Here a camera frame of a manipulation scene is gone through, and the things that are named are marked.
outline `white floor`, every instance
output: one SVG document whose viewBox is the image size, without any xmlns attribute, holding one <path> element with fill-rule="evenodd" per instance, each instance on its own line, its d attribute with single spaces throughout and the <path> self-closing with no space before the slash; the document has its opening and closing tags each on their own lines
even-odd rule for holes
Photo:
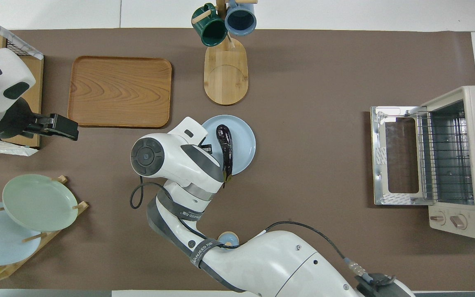
<svg viewBox="0 0 475 297">
<path fill-rule="evenodd" d="M 231 291 L 113 291 L 111 297 L 257 297 L 251 292 L 236 293 Z"/>
<path fill-rule="evenodd" d="M 0 0 L 15 29 L 189 28 L 207 0 Z M 257 28 L 475 32 L 475 0 L 259 0 Z"/>
</svg>

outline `black strap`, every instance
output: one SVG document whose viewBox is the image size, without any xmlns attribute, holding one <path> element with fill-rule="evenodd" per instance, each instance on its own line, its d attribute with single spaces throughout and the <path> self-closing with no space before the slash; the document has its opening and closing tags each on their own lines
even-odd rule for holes
<svg viewBox="0 0 475 297">
<path fill-rule="evenodd" d="M 157 199 L 159 199 L 160 204 L 166 207 L 166 209 L 171 212 L 174 216 L 181 218 L 187 221 L 199 221 L 203 216 L 204 212 L 194 211 L 188 207 L 184 207 L 179 203 L 175 203 L 163 190 L 160 190 L 157 193 Z"/>
<path fill-rule="evenodd" d="M 195 265 L 197 268 L 200 268 L 199 265 L 203 257 L 206 255 L 206 253 L 212 248 L 215 248 L 216 246 L 222 245 L 222 244 L 223 243 L 213 238 L 206 238 L 194 248 L 194 251 L 192 252 L 192 255 L 190 256 L 190 262 L 192 262 L 192 264 Z"/>
</svg>

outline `green plate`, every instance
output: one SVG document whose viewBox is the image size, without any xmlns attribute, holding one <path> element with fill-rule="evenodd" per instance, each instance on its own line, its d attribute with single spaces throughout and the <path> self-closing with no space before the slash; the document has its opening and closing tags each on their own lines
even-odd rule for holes
<svg viewBox="0 0 475 297">
<path fill-rule="evenodd" d="M 40 232 L 64 229 L 76 220 L 76 198 L 58 181 L 38 174 L 11 179 L 3 189 L 8 216 L 21 226 Z"/>
</svg>

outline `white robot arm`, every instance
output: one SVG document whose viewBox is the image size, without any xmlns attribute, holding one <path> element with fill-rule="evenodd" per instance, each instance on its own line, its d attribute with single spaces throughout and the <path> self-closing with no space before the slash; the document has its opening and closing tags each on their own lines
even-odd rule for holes
<svg viewBox="0 0 475 297">
<path fill-rule="evenodd" d="M 358 274 L 360 285 L 353 289 L 317 250 L 294 233 L 269 231 L 269 227 L 232 248 L 200 233 L 196 221 L 223 183 L 218 162 L 198 146 L 206 135 L 200 124 L 187 117 L 167 134 L 141 137 L 131 153 L 132 167 L 139 175 L 168 179 L 147 206 L 148 222 L 193 265 L 228 289 L 261 297 L 414 296 L 402 282 L 367 274 L 339 252 Z"/>
<path fill-rule="evenodd" d="M 0 49 L 0 139 L 16 135 L 58 135 L 78 139 L 78 124 L 63 116 L 32 113 L 21 95 L 36 83 L 34 76 L 9 49 Z"/>
</svg>

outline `table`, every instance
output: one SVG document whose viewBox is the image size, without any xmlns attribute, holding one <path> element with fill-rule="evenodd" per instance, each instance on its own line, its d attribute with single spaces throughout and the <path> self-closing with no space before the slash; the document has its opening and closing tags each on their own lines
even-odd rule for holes
<svg viewBox="0 0 475 297">
<path fill-rule="evenodd" d="M 279 220 L 309 224 L 369 272 L 395 274 L 412 290 L 475 291 L 475 239 L 428 226 L 426 207 L 373 205 L 369 108 L 415 105 L 475 85 L 469 33 L 257 30 L 239 38 L 249 59 L 249 92 L 234 106 L 203 90 L 206 48 L 190 29 L 15 31 L 45 54 L 44 113 L 66 115 L 78 56 L 155 57 L 173 65 L 169 124 L 160 130 L 80 128 L 76 142 L 45 137 L 31 157 L 0 155 L 3 186 L 25 173 L 64 174 L 90 204 L 0 288 L 224 290 L 153 232 L 128 197 L 138 184 L 133 143 L 168 132 L 184 117 L 245 120 L 258 148 L 251 165 L 218 193 L 198 227 L 244 242 Z M 157 189 L 145 191 L 145 202 Z M 334 250 L 288 226 L 355 285 Z"/>
</svg>

